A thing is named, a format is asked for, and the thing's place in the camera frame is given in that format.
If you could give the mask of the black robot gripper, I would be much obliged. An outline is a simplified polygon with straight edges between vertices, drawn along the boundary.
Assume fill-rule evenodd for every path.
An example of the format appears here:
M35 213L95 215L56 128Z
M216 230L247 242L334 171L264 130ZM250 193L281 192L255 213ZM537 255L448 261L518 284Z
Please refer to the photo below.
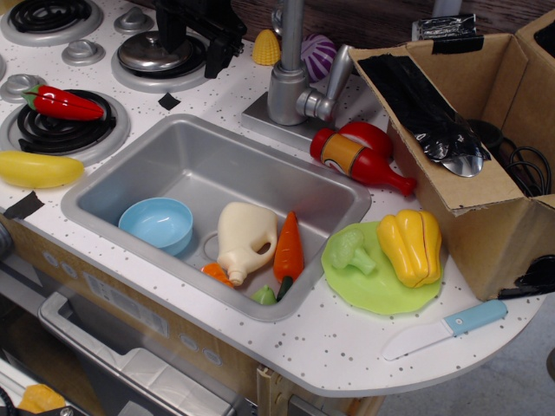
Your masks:
M159 0L154 3L161 46L176 50L192 29L209 41L205 78L215 79L243 52L247 27L228 0Z

